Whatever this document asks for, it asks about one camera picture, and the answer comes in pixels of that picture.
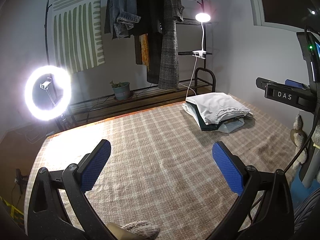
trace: denim jacket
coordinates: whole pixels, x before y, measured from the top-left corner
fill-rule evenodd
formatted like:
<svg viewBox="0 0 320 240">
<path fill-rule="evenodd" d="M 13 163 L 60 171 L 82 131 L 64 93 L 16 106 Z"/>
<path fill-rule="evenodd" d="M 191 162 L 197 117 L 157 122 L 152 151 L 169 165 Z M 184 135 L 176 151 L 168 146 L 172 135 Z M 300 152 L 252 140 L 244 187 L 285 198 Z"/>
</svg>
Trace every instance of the denim jacket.
<svg viewBox="0 0 320 240">
<path fill-rule="evenodd" d="M 111 33 L 118 38 L 127 37 L 129 30 L 140 19 L 141 17 L 137 16 L 136 0 L 108 0 L 105 33 Z"/>
</svg>

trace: plaid coat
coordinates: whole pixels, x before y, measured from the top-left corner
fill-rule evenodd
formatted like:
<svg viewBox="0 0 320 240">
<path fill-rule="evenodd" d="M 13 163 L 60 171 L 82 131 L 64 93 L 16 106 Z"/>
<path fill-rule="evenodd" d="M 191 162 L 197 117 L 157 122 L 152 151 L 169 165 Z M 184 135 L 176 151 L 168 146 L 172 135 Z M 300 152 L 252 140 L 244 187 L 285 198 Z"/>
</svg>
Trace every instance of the plaid coat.
<svg viewBox="0 0 320 240">
<path fill-rule="evenodd" d="M 176 21 L 183 21 L 183 9 L 181 0 L 164 0 L 164 32 L 158 83 L 161 89 L 174 89 L 179 83 Z"/>
</svg>

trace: bright light spot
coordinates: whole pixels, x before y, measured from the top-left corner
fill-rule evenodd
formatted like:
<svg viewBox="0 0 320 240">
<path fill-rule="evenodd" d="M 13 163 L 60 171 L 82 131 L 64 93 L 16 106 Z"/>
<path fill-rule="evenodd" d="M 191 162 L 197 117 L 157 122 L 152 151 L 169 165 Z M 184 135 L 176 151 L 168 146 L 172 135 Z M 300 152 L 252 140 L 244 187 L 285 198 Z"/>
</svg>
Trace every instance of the bright light spot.
<svg viewBox="0 0 320 240">
<path fill-rule="evenodd" d="M 198 13 L 198 14 L 196 15 L 196 20 L 197 20 L 198 22 L 201 22 L 201 23 L 208 22 L 208 21 L 210 21 L 210 19 L 211 19 L 211 17 L 210 17 L 210 15 L 207 14 L 207 13 Z"/>
<path fill-rule="evenodd" d="M 51 110 L 39 109 L 33 102 L 32 98 L 32 90 L 34 84 L 39 77 L 45 74 L 53 74 L 54 80 L 56 81 L 57 85 L 63 89 L 63 97 L 61 98 L 57 106 Z M 67 108 L 71 99 L 71 84 L 68 73 L 62 68 L 58 68 L 55 66 L 44 66 L 36 69 L 27 81 L 26 89 L 24 91 L 24 98 L 30 112 L 40 120 L 47 121 L 61 115 Z"/>
</svg>

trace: plaid tablecloth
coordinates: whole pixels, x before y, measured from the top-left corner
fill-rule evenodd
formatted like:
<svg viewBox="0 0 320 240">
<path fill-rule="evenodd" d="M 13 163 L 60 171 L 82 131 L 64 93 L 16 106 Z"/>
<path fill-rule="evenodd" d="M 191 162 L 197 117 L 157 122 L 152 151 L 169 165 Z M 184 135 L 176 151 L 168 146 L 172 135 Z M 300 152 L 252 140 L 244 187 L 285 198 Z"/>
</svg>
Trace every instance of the plaid tablecloth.
<svg viewBox="0 0 320 240">
<path fill-rule="evenodd" d="M 48 137 L 29 177 L 25 226 L 38 169 L 65 169 L 107 139 L 111 157 L 86 193 L 102 221 L 124 225 L 148 220 L 161 227 L 160 239 L 206 238 L 237 197 L 212 159 L 216 141 L 223 141 L 246 165 L 260 171 L 284 169 L 294 156 L 289 129 L 242 103 L 252 110 L 254 119 L 245 120 L 242 128 L 230 134 L 201 132 L 178 103 Z M 64 191 L 61 197 L 73 225 L 80 228 Z"/>
</svg>

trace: blue textured pad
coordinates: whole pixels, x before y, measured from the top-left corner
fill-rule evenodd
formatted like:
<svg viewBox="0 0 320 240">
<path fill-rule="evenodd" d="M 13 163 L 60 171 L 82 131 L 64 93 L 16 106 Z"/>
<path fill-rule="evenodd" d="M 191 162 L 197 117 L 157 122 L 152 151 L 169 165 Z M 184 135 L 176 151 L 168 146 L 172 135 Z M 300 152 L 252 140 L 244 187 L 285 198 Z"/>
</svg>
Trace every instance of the blue textured pad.
<svg viewBox="0 0 320 240">
<path fill-rule="evenodd" d="M 243 177 L 219 143 L 213 145 L 212 157 L 227 181 L 231 191 L 240 196 L 244 189 Z"/>
<path fill-rule="evenodd" d="M 102 147 L 95 154 L 94 158 L 85 168 L 81 174 L 81 191 L 90 191 L 93 185 L 96 183 L 104 165 L 108 161 L 111 154 L 111 144 L 109 141 L 105 141 Z"/>
</svg>

